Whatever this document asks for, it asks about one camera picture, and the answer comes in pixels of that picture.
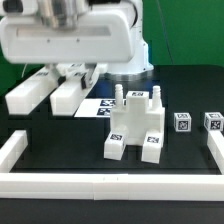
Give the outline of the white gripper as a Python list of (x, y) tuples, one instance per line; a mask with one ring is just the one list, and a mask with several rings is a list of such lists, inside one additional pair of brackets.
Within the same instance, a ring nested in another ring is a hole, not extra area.
[[(49, 63), (117, 63), (134, 56), (131, 5), (96, 5), (78, 18), (75, 29), (52, 29), (36, 16), (6, 16), (0, 20), (0, 45), (11, 63), (46, 64), (61, 85), (66, 77)], [(96, 64), (84, 64), (82, 89), (93, 85)]]

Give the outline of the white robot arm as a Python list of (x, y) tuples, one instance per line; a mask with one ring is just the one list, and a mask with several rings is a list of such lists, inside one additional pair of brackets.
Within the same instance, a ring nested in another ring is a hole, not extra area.
[(116, 77), (153, 69), (142, 0), (0, 0), (0, 46), (24, 64), (106, 64)]

